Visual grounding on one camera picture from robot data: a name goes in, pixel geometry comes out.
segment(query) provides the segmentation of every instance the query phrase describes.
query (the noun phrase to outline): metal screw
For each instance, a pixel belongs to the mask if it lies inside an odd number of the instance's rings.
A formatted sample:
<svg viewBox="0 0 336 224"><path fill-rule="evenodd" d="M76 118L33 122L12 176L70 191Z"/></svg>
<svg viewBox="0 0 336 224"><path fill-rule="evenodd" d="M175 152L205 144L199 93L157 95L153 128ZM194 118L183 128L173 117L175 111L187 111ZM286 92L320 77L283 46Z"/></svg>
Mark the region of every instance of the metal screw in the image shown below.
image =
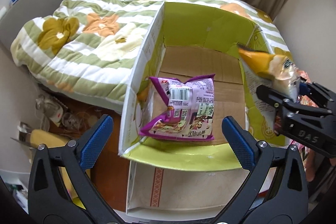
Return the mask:
<svg viewBox="0 0 336 224"><path fill-rule="evenodd" d="M44 143L41 143L41 144L37 147L38 150L43 150L44 148L45 148L45 144L44 144Z"/></svg>
<svg viewBox="0 0 336 224"><path fill-rule="evenodd" d="M265 141L259 141L258 144L260 147L263 147L263 148L267 146L267 143Z"/></svg>
<svg viewBox="0 0 336 224"><path fill-rule="evenodd" d="M294 145L294 144L291 144L291 145L289 146L289 148L292 149L293 151L296 151L296 150L297 150L297 146Z"/></svg>
<svg viewBox="0 0 336 224"><path fill-rule="evenodd" d="M68 142L68 146L70 146L70 147L73 147L73 146L75 146L76 145L76 141L75 140L70 140L69 142Z"/></svg>

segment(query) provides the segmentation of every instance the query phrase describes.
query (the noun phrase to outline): purple snack bag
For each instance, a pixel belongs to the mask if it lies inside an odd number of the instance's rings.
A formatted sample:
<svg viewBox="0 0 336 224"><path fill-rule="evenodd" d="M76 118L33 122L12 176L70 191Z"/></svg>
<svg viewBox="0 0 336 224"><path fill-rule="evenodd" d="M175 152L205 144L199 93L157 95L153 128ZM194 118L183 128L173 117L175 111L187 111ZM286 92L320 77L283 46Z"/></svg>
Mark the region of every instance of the purple snack bag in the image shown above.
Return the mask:
<svg viewBox="0 0 336 224"><path fill-rule="evenodd" d="M177 78L150 77L167 111L141 128L139 134L166 140L213 140L213 77L197 76L185 83Z"/></svg>

